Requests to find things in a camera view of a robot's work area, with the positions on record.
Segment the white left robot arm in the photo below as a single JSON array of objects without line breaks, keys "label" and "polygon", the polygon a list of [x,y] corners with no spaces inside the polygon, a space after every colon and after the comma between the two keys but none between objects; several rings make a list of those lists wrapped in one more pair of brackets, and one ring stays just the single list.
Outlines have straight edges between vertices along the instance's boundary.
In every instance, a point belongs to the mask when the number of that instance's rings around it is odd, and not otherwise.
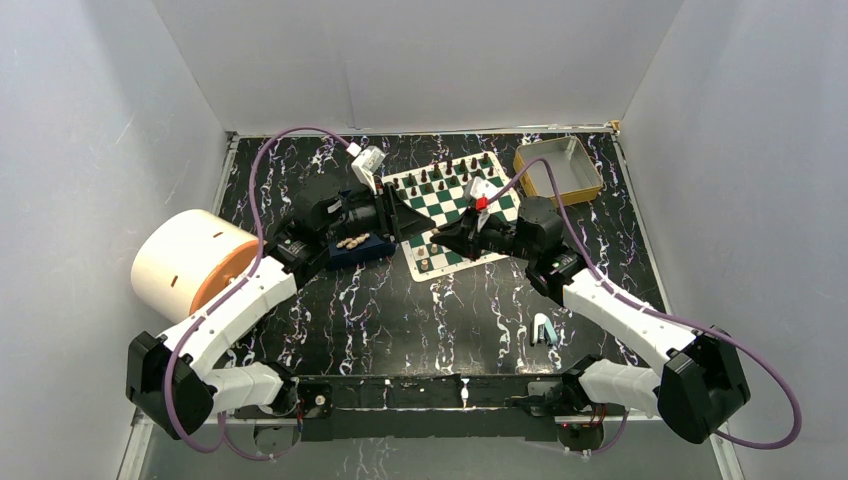
[{"label": "white left robot arm", "polygon": [[223,354],[326,268],[345,239],[400,243],[435,227],[390,184],[310,187],[268,236],[201,209],[168,219],[143,243],[131,285],[171,325],[128,347],[127,398],[171,437],[248,406],[286,416],[294,375],[278,364],[222,368]]}]

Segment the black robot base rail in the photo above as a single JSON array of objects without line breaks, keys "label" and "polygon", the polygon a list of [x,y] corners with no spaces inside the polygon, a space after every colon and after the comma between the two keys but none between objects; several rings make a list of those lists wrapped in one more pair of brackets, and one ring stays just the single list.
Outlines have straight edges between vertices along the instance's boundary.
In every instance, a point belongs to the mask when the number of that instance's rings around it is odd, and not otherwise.
[{"label": "black robot base rail", "polygon": [[579,398],[560,374],[310,376],[286,382],[283,394],[281,406],[236,416],[288,420],[307,442],[505,437],[582,453],[600,447],[605,422],[624,412]]}]

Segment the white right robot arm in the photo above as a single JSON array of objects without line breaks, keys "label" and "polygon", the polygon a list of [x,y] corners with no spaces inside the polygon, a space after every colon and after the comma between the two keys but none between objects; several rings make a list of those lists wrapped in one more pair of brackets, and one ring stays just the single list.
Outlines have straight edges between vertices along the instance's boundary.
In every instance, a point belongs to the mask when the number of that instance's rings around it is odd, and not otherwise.
[{"label": "white right robot arm", "polygon": [[468,259],[494,252],[523,259],[533,288],[611,333],[644,366],[588,355],[558,388],[577,414],[613,403],[657,415],[679,437],[699,444],[744,406],[750,390],[738,354],[707,333],[650,315],[650,305],[605,286],[566,239],[566,225],[546,199],[524,201],[513,222],[473,207],[439,227],[432,241]]}]

